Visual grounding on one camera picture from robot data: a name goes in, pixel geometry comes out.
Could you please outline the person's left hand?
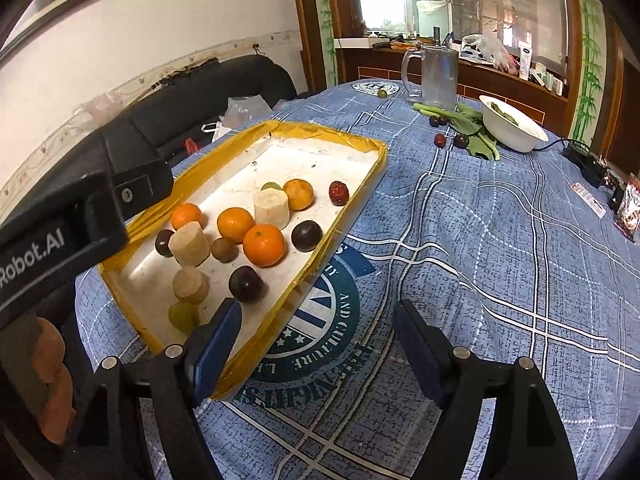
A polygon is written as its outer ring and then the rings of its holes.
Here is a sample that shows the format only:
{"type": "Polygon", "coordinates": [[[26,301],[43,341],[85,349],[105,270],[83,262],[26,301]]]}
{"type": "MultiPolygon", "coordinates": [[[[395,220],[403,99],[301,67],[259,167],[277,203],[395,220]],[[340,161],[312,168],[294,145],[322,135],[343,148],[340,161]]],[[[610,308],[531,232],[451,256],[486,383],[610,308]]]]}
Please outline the person's left hand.
{"type": "Polygon", "coordinates": [[[32,367],[47,386],[47,399],[38,416],[42,434],[54,444],[63,444],[75,410],[73,383],[63,364],[65,342],[60,332],[45,318],[37,318],[41,330],[32,354],[32,367]]]}

